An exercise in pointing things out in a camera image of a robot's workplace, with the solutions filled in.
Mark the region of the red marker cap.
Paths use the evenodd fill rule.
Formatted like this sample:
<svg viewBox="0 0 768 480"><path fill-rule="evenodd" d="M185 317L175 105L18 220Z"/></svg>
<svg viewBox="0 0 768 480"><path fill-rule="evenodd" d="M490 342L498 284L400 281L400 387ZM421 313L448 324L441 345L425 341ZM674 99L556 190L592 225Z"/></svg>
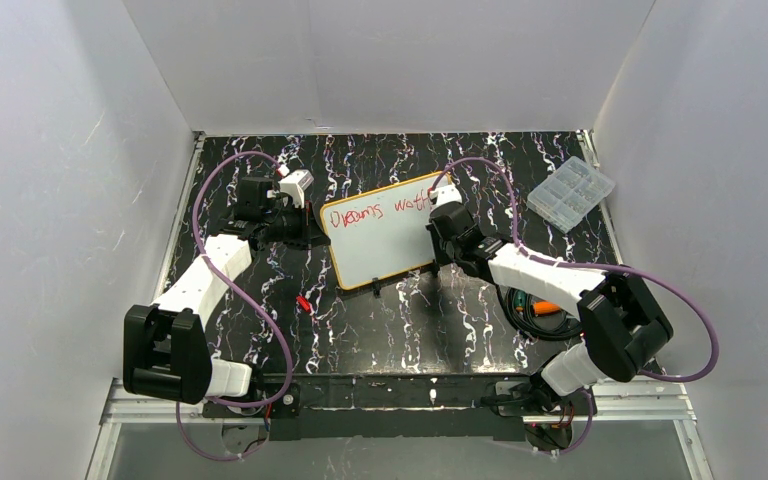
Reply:
<svg viewBox="0 0 768 480"><path fill-rule="evenodd" d="M306 313L311 313L312 312L312 306L311 306L310 302L304 296L299 295L299 296L296 297L296 300L297 300L297 304L299 305L299 307L304 312L306 312Z"/></svg>

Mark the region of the yellow framed whiteboard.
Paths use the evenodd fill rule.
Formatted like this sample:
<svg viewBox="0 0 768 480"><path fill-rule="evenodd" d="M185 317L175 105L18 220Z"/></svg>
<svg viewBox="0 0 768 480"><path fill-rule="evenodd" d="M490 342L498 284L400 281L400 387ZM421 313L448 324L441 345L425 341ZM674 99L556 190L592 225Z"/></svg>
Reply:
<svg viewBox="0 0 768 480"><path fill-rule="evenodd" d="M429 190L449 176L433 172L325 204L320 218L341 289L352 290L432 263L426 229Z"/></svg>

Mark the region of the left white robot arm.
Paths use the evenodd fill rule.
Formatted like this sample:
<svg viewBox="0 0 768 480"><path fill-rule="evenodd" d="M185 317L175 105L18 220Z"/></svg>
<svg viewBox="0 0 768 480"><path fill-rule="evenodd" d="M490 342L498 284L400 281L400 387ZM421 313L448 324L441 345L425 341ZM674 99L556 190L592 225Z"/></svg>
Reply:
<svg viewBox="0 0 768 480"><path fill-rule="evenodd" d="M128 310L123 347L127 392L186 404L247 396L253 366L212 357L205 326L254 253L274 243L296 250L329 245L307 198L312 183L304 169L278 181L245 177L238 182L236 202L203 242L217 269L197 259L151 304Z"/></svg>

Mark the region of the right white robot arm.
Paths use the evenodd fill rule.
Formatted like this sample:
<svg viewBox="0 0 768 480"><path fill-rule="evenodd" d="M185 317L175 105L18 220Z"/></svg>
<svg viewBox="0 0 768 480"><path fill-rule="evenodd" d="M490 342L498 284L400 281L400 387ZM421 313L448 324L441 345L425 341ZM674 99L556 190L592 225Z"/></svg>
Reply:
<svg viewBox="0 0 768 480"><path fill-rule="evenodd" d="M548 301L576 318L583 340L555 355L530 381L566 397L601 380L628 382L673 336L644 281L628 273L562 268L536 252L483 233L459 202L432 208L435 255L466 275Z"/></svg>

